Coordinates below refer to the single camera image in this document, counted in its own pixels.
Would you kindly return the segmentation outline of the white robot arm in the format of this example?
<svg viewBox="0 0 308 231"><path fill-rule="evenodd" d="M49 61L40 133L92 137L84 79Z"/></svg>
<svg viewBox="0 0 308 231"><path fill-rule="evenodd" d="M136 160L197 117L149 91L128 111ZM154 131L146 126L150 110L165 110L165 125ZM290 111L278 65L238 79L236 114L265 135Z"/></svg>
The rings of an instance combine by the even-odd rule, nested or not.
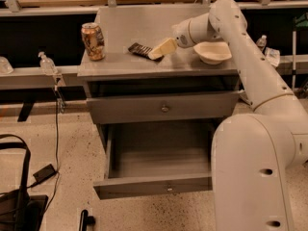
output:
<svg viewBox="0 0 308 231"><path fill-rule="evenodd" d="M308 114L246 31L234 0L175 26L174 44L223 39L251 106L217 128L211 172L217 231L294 231L286 170L308 159Z"/></svg>

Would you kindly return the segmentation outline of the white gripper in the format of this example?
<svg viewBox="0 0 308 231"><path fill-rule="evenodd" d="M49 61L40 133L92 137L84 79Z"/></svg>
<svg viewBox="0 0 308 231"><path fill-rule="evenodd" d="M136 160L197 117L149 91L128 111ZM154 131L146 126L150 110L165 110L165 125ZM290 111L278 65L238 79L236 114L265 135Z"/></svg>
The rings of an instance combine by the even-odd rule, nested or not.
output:
<svg viewBox="0 0 308 231"><path fill-rule="evenodd" d="M182 48L189 48L193 46L190 36L190 20L184 20L172 26L172 33L174 38L166 38L159 45L154 47L149 53L148 57L151 60L157 60L164 55L173 53L177 45Z"/></svg>

